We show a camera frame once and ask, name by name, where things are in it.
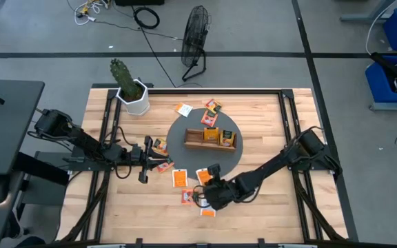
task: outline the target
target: black fan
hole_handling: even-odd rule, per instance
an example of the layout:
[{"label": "black fan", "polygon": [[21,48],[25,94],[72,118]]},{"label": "black fan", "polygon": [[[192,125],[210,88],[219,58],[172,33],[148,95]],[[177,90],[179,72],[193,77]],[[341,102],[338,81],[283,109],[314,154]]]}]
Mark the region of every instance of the black fan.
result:
[{"label": "black fan", "polygon": [[[183,81],[200,75],[206,71],[206,53],[203,49],[205,45],[207,31],[209,29],[209,15],[203,6],[196,6],[192,9],[187,20],[185,36],[182,45],[182,63],[189,67],[182,76]],[[191,76],[186,77],[190,70],[197,66],[200,56],[203,55],[203,69]]]}]

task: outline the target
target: cactus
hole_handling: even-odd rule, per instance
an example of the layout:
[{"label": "cactus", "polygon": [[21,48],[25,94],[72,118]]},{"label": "cactus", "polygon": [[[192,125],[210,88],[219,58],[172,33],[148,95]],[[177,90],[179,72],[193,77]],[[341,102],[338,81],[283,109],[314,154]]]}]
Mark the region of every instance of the cactus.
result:
[{"label": "cactus", "polygon": [[142,97],[142,88],[133,81],[130,71],[122,61],[112,59],[110,71],[117,84],[121,87],[125,101],[135,101]]}]

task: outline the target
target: concrete floor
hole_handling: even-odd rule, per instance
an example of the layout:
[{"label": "concrete floor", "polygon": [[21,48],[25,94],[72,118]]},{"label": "concrete floor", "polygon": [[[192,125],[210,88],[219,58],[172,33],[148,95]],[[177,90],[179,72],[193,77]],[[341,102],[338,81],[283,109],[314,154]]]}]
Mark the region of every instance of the concrete floor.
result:
[{"label": "concrete floor", "polygon": [[[70,0],[73,7],[82,0]],[[369,24],[341,23],[341,14],[366,12],[378,1],[299,0],[312,52],[364,53]],[[289,0],[166,0],[153,8],[161,18],[155,32],[182,37],[190,10],[204,5],[212,15],[208,52],[304,52],[292,2]],[[131,14],[129,7],[119,10]],[[114,9],[101,10],[99,21],[136,28]],[[157,52],[174,52],[181,42],[149,36]],[[376,25],[371,51],[388,52],[381,25]],[[93,83],[113,83],[110,57],[32,58],[37,52],[150,52],[139,32],[98,23],[77,26],[65,0],[7,0],[0,11],[0,52],[26,53],[30,58],[0,59],[0,79],[45,82],[40,108],[68,113],[81,123]],[[123,58],[131,73],[156,87],[171,87],[151,54]],[[177,85],[186,68],[180,58],[160,58]],[[306,59],[221,56],[207,60],[208,70],[192,82],[203,87],[312,87]],[[364,72],[369,59],[315,59],[345,184],[362,242],[397,244],[397,112],[370,112],[371,92]],[[63,148],[27,137],[21,150],[63,152]],[[21,222],[50,241],[57,228],[56,207],[29,206]],[[5,239],[1,247],[18,240]]]}]

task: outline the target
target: wooden box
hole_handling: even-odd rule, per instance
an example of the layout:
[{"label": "wooden box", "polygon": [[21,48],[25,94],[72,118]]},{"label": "wooden box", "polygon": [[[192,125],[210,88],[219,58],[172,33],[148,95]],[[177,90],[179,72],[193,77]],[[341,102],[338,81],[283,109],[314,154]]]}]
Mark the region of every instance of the wooden box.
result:
[{"label": "wooden box", "polygon": [[237,146],[237,134],[234,136],[234,146],[225,147],[221,146],[220,139],[216,141],[204,141],[203,140],[203,130],[185,130],[185,146],[188,148],[205,148],[205,149],[215,149],[220,151],[235,152]]}]

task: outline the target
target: wooden table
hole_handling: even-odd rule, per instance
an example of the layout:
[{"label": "wooden table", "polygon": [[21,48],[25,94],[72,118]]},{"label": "wooden table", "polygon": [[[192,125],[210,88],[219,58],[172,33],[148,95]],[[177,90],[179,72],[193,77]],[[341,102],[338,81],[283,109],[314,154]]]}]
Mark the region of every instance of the wooden table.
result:
[{"label": "wooden table", "polygon": [[[107,92],[107,89],[91,89],[87,102],[82,128],[96,138],[100,133]],[[294,96],[301,129],[319,126],[311,90],[294,89]],[[129,142],[143,145],[145,135],[154,140],[166,137],[171,124],[179,117],[174,111],[176,104],[182,102],[194,108],[203,107],[212,98],[222,103],[222,110],[235,121],[243,136],[241,160],[224,178],[256,169],[283,148],[285,135],[278,97],[270,94],[151,94],[151,109],[145,116],[130,116],[122,107],[119,125]],[[122,139],[120,132],[117,138]],[[124,142],[120,145],[129,148]],[[258,238],[269,243],[303,241],[292,174],[287,168],[264,181],[253,203],[231,203],[218,211],[215,218],[200,216],[198,207],[181,204],[181,189],[172,187],[171,169],[162,174],[156,170],[148,172],[147,185],[137,180],[139,171],[140,168],[135,167],[125,180],[118,179],[112,172],[102,243],[134,243],[136,238],[143,238],[144,243],[256,243]],[[121,175],[127,172],[127,167],[119,169]],[[85,210],[91,174],[83,172],[69,185],[58,239],[69,232]],[[347,237],[333,176],[328,171],[312,171],[311,175],[318,208],[330,225]],[[198,184],[196,180],[188,180],[188,185]],[[96,213],[93,214],[89,237],[93,234]],[[307,208],[306,214],[310,235],[314,238],[312,215]]]}]

